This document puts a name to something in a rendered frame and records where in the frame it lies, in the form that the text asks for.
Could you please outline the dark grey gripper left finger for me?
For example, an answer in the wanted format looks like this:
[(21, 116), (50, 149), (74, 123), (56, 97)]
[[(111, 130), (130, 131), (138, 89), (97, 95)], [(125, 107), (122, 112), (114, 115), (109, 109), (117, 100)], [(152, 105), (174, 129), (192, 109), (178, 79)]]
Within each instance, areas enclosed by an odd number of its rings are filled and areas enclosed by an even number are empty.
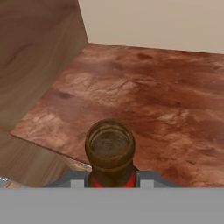
[(67, 171), (64, 176), (51, 184), (45, 185), (48, 188), (85, 188), (88, 187), (87, 171)]

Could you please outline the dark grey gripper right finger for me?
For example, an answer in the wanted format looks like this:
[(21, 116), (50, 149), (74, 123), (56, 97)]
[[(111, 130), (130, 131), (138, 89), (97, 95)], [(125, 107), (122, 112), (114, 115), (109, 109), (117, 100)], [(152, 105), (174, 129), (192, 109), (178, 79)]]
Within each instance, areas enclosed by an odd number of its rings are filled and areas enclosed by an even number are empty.
[(168, 188), (178, 187), (178, 185), (164, 179), (157, 171), (137, 171), (137, 188)]

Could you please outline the brown glass bottle red label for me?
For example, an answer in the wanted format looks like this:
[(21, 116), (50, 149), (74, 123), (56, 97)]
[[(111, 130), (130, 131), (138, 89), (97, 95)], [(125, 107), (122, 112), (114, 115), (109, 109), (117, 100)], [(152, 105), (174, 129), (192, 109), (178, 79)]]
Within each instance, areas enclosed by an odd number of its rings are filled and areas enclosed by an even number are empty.
[(103, 119), (95, 123), (85, 140), (85, 152), (92, 166), (92, 171), (88, 175), (88, 186), (135, 187), (135, 148), (135, 138), (123, 122)]

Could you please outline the wooden cabinet side panel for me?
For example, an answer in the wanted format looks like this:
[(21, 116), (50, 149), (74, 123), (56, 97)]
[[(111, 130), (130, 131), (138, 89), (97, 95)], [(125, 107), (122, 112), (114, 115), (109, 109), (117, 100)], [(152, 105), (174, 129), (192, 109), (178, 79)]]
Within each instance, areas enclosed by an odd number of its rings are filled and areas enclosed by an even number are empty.
[(87, 42), (78, 0), (0, 0), (0, 178), (38, 187), (67, 169), (11, 131)]

